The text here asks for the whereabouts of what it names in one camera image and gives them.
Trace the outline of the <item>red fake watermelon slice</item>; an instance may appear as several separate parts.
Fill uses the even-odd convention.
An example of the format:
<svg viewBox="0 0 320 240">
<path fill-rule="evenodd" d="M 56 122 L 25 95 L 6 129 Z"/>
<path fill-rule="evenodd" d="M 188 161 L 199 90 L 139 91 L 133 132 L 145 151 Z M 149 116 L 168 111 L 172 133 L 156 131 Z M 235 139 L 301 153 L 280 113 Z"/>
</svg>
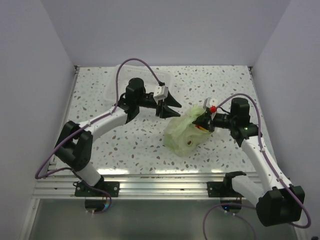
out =
<svg viewBox="0 0 320 240">
<path fill-rule="evenodd" d="M 199 125 L 195 125 L 195 126 L 196 126 L 199 130 L 201 130 L 201 131 L 208 132 L 207 129 L 205 129 L 205 128 L 199 126 Z"/>
</svg>

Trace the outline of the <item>light green avocado plastic bag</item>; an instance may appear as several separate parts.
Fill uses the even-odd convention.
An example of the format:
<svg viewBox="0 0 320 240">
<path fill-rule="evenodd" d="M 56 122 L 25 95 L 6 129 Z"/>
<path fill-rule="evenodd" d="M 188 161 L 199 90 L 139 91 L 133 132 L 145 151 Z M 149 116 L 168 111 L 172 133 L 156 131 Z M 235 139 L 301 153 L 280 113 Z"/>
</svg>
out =
<svg viewBox="0 0 320 240">
<path fill-rule="evenodd" d="M 194 105 L 184 115 L 172 118 L 164 130 L 164 146 L 177 156 L 184 157 L 207 141 L 210 132 L 193 124 L 204 112 L 201 106 Z"/>
</svg>

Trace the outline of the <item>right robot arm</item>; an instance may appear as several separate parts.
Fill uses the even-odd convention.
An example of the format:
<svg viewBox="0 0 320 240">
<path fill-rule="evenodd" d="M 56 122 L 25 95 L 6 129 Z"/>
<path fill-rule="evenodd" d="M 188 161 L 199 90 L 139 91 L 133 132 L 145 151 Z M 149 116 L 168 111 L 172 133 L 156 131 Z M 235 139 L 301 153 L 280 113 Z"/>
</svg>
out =
<svg viewBox="0 0 320 240">
<path fill-rule="evenodd" d="M 203 104 L 204 113 L 193 124 L 201 130 L 214 132 L 228 129 L 231 137 L 247 155 L 261 182 L 254 183 L 243 171 L 228 172 L 219 183 L 208 182 L 209 197 L 244 197 L 256 209 L 265 226 L 294 223 L 300 220 L 305 192 L 292 184 L 280 170 L 265 145 L 260 124 L 251 122 L 249 100 L 235 97 L 230 111 L 219 113 L 212 98 Z"/>
</svg>

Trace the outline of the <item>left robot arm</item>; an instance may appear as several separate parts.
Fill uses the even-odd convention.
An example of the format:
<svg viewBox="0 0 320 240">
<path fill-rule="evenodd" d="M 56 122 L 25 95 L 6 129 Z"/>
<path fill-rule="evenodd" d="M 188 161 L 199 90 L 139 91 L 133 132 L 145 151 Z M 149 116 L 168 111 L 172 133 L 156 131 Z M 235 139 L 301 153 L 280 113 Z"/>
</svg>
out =
<svg viewBox="0 0 320 240">
<path fill-rule="evenodd" d="M 90 162 L 93 143 L 114 128 L 131 122 L 141 108 L 154 109 L 157 117 L 167 119 L 180 116 L 173 108 L 181 108 L 181 104 L 163 82 L 147 93 L 144 81 L 132 78 L 113 108 L 87 121 L 64 124 L 54 154 L 87 184 L 86 190 L 92 196 L 99 196 L 104 190 L 103 177 Z"/>
</svg>

